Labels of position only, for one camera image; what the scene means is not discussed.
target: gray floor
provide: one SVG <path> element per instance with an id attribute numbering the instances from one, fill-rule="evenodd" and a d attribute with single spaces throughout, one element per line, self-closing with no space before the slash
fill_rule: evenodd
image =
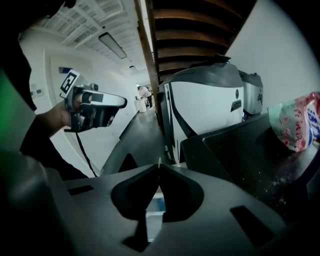
<path id="1" fill-rule="evenodd" d="M 159 158 L 162 163 L 171 164 L 165 156 L 164 136 L 158 126 L 155 107 L 135 116 L 106 161 L 102 175 L 117 173 L 128 153 L 139 167 L 157 164 Z"/>

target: person in white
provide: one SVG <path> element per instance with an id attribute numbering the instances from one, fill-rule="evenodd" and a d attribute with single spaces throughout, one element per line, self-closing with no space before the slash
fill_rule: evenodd
<path id="1" fill-rule="evenodd" d="M 152 108 L 152 94 L 148 90 L 146 86 L 139 86 L 138 88 L 140 98 L 147 98 L 150 104 L 150 108 Z"/>

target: snack bag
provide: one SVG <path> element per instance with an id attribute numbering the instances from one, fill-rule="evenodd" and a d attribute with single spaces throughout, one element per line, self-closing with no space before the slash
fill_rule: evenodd
<path id="1" fill-rule="evenodd" d="M 268 109 L 276 136 L 296 152 L 320 138 L 320 92 L 312 92 Z"/>

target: fluorescent light fixture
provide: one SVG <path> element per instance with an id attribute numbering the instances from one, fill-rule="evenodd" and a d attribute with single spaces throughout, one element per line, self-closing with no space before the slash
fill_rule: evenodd
<path id="1" fill-rule="evenodd" d="M 113 51 L 120 59 L 127 57 L 126 53 L 122 48 L 117 44 L 113 37 L 108 33 L 103 33 L 99 36 L 99 40 L 105 44 L 111 51 Z"/>
<path id="2" fill-rule="evenodd" d="M 139 71 L 136 69 L 135 66 L 130 66 L 129 68 L 130 68 L 134 73 L 136 73 L 136 74 L 139 73 Z"/>

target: white ceiling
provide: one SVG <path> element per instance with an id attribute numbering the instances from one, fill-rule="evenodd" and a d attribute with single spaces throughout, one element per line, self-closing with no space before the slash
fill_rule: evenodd
<path id="1" fill-rule="evenodd" d="M 128 72 L 132 72 L 129 66 L 133 65 L 139 73 L 145 74 L 147 66 L 137 26 L 134 0 L 77 0 L 72 9 L 61 7 L 51 19 L 33 28 L 64 37 L 64 46 L 74 49 L 89 47 Z M 127 58 L 120 59 L 99 41 L 99 35 L 105 32 L 109 32 L 122 47 Z"/>

